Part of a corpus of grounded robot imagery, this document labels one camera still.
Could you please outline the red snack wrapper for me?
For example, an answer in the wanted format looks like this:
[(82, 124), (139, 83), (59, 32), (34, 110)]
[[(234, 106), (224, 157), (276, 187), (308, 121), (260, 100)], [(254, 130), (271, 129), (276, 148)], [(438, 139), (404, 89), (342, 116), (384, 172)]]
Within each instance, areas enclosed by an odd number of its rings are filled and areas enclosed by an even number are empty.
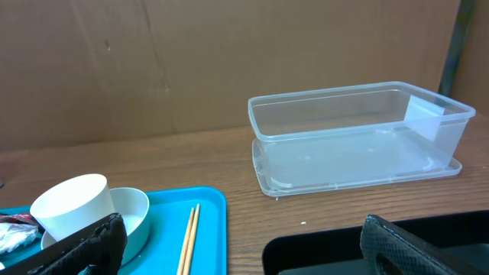
[(39, 224), (29, 212), (18, 214), (1, 214), (1, 230), (8, 230), (12, 225), (39, 228)]

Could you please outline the clear plastic bin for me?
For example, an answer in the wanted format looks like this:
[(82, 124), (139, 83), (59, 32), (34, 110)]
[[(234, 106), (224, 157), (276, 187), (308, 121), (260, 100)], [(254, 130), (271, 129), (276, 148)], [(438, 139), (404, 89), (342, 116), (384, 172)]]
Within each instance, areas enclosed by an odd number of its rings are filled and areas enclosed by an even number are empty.
[(444, 176), (475, 110), (405, 82), (251, 98), (253, 163), (272, 196)]

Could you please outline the wooden chopstick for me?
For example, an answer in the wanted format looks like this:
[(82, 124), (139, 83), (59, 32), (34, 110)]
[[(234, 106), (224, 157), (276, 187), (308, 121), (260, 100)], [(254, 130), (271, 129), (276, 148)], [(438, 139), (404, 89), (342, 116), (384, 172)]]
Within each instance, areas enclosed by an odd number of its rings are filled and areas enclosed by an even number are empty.
[(185, 236), (183, 239), (183, 245), (182, 245), (182, 249), (181, 249), (181, 253), (180, 253), (180, 259), (179, 259), (179, 264), (178, 264), (176, 275), (182, 275), (183, 274), (183, 268), (184, 268), (185, 258), (186, 258), (186, 250), (188, 247), (189, 236), (190, 236), (191, 228), (193, 225), (194, 212), (195, 212), (195, 209), (192, 207), (190, 214), (189, 214), (189, 220), (188, 220), (188, 223), (186, 226), (186, 233), (185, 233)]
[(185, 256), (185, 261), (183, 263), (183, 270), (181, 273), (182, 275), (189, 275), (190, 273), (193, 250), (196, 242), (196, 233), (197, 233), (197, 228), (199, 223), (199, 214), (200, 214), (200, 204), (196, 206), (195, 211), (193, 212), (191, 228), (189, 230), (188, 236), (186, 237), (186, 256)]

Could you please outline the grey small bowl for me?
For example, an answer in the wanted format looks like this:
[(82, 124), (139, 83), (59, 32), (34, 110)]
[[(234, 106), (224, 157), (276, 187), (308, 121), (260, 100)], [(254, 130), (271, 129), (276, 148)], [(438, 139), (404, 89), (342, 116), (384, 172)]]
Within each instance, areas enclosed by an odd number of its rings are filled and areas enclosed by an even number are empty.
[[(128, 236), (122, 259), (122, 263), (126, 264), (142, 249), (148, 238), (149, 198), (144, 192), (134, 188), (109, 188), (109, 192), (115, 207), (114, 212), (121, 214)], [(46, 231), (43, 237), (44, 247), (47, 246), (47, 236), (50, 234)]]

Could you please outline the white paper cup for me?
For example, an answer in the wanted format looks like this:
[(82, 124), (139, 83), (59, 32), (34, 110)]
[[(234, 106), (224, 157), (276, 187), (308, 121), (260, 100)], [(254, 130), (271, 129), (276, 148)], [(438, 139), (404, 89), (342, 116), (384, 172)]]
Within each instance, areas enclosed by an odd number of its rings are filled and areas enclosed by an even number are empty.
[(108, 180), (96, 173), (55, 185), (30, 207), (31, 215), (55, 241), (67, 238), (114, 211)]

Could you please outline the black plastic tray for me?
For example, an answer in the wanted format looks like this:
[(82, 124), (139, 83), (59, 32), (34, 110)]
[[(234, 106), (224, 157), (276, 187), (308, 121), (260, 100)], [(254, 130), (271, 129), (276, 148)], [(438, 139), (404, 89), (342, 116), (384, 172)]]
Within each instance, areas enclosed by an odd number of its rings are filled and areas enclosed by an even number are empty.
[[(391, 222), (450, 256), (488, 272), (488, 212)], [(264, 248), (266, 274), (370, 274), (360, 247), (362, 226), (275, 238)]]

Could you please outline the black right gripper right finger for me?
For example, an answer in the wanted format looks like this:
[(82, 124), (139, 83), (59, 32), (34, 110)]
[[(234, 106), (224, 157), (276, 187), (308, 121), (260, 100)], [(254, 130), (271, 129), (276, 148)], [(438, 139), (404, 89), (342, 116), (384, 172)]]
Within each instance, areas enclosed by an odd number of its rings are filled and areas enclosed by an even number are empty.
[(378, 215), (366, 218), (360, 247), (370, 274), (485, 274)]

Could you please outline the blue serving tray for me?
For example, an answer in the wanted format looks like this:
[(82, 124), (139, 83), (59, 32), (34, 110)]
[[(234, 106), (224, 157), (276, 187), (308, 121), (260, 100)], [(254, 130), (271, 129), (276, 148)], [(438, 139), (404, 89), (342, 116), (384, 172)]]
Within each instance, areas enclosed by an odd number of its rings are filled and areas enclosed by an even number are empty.
[(227, 274), (227, 203), (219, 190), (197, 186), (148, 192), (150, 232), (141, 251), (120, 274), (177, 272), (190, 210), (200, 205), (191, 275)]

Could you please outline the crumpled white tissue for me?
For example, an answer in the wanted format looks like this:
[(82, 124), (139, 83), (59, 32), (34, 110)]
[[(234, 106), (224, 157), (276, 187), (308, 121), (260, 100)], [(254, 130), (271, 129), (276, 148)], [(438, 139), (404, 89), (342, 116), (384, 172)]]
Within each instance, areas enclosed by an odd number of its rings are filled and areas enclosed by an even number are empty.
[(1, 254), (11, 253), (41, 237), (36, 225), (1, 223)]

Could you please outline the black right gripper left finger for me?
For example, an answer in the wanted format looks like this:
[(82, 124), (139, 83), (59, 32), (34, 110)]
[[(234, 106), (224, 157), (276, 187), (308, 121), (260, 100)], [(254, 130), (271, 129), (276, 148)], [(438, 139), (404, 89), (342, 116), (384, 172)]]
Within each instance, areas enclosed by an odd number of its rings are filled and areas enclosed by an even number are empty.
[(116, 274), (127, 243), (123, 218), (114, 212), (6, 267), (1, 275)]

